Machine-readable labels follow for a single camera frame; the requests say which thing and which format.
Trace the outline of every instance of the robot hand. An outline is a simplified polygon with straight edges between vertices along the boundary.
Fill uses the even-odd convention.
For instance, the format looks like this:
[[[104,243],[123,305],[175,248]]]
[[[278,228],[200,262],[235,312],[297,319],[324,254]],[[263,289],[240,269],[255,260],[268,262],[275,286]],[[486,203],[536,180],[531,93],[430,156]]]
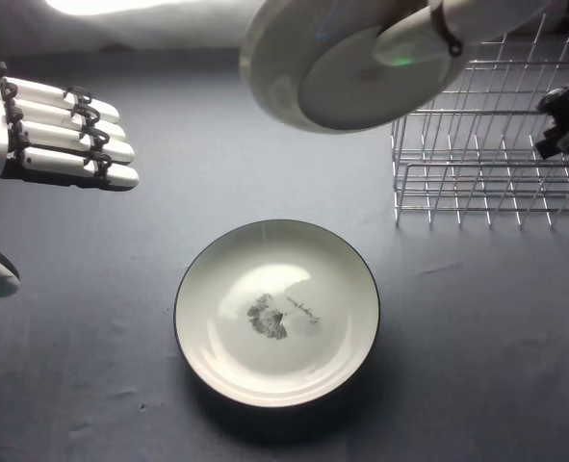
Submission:
[[[6,77],[0,64],[0,178],[107,191],[128,191],[139,175],[117,110],[79,87],[60,90]],[[19,274],[0,253],[0,296]]]

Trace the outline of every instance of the metal wire rack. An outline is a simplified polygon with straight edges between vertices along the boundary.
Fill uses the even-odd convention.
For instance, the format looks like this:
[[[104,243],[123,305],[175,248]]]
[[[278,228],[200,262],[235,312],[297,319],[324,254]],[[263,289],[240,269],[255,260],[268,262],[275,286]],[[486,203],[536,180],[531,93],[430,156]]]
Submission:
[[[430,224],[445,214],[490,227],[503,216],[520,227],[569,217],[569,156],[543,161],[533,149],[547,123],[537,102],[569,85],[569,17],[563,34],[553,21],[484,43],[446,91],[391,124],[397,225],[413,211]]]

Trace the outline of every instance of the round ceramic plate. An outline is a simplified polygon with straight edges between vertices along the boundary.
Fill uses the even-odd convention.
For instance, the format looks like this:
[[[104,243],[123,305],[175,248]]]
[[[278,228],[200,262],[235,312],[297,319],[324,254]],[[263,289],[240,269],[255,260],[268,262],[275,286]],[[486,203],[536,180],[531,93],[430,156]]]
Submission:
[[[401,66],[374,57],[380,33],[427,0],[267,0],[246,34],[240,68],[257,102],[318,133],[374,128],[414,111],[461,72],[458,58]]]
[[[284,407],[342,385],[370,352],[374,278],[321,227],[290,220],[238,228],[194,260],[177,293],[175,333],[196,374],[222,395]]]

